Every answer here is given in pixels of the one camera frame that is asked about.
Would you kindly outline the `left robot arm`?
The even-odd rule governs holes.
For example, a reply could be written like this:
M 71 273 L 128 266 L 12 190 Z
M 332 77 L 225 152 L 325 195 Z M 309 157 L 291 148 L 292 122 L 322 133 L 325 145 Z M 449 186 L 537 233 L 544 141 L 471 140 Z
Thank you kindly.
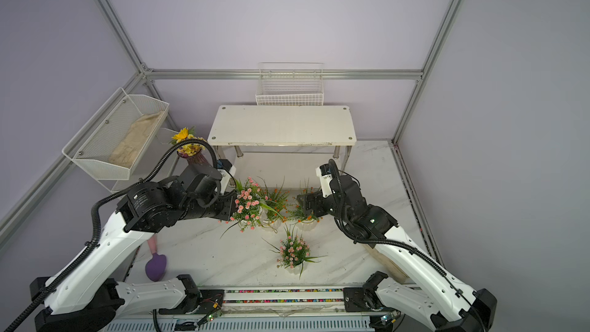
M 112 278 L 131 253 L 165 227 L 198 218 L 229 220 L 236 198 L 226 190 L 233 164 L 206 141 L 193 142 L 209 151 L 212 163 L 155 181 L 170 156 L 191 143 L 185 140 L 168 149 L 146 178 L 96 202 L 91 240 L 59 274 L 32 282 L 32 302 L 8 331 L 17 330 L 31 314 L 37 331 L 99 331 L 128 314 L 189 314 L 204 304 L 190 275 L 136 286 Z

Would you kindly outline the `orange flower pot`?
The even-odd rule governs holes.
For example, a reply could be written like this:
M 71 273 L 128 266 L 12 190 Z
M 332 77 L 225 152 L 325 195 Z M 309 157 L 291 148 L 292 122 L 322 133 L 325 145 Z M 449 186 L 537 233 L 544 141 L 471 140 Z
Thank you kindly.
M 269 188 L 265 181 L 262 182 L 262 195 L 266 203 L 261 215 L 262 229 L 276 234 L 287 221 L 289 192 L 284 190 L 283 186 Z
M 314 189 L 310 186 L 310 182 L 306 181 L 305 187 L 300 187 L 300 190 L 293 196 L 291 204 L 287 207 L 287 220 L 294 224 L 298 231 L 311 231 L 321 222 L 321 218 L 310 211 L 305 212 L 303 205 L 297 198 L 299 195 L 313 194 Z

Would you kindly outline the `pink flower pot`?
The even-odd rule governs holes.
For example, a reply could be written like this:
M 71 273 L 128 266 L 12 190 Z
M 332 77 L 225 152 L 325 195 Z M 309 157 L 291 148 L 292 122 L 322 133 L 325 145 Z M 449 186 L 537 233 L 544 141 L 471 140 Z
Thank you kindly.
M 237 227 L 241 233 L 262 228 L 261 215 L 266 203 L 261 186 L 251 178 L 246 182 L 235 180 L 234 191 L 238 194 L 235 201 L 236 212 L 229 221 L 220 222 Z
M 308 268 L 309 264 L 316 264 L 324 255 L 314 255 L 310 245 L 298 234 L 293 226 L 284 227 L 284 237 L 278 245 L 267 242 L 272 247 L 272 252 L 277 255 L 276 268 L 284 269 L 299 278 Z

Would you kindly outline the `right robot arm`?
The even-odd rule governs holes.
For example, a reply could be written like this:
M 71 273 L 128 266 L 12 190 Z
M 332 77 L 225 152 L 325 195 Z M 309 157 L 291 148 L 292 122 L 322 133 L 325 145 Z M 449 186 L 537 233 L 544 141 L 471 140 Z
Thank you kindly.
M 497 299 L 487 289 L 475 290 L 448 272 L 416 245 L 385 209 L 370 204 L 360 184 L 330 159 L 316 170 L 321 191 L 298 195 L 306 211 L 333 217 L 351 241 L 372 248 L 392 261 L 417 286 L 413 290 L 383 272 L 370 276 L 360 288 L 366 310 L 397 310 L 431 331 L 489 331 Z

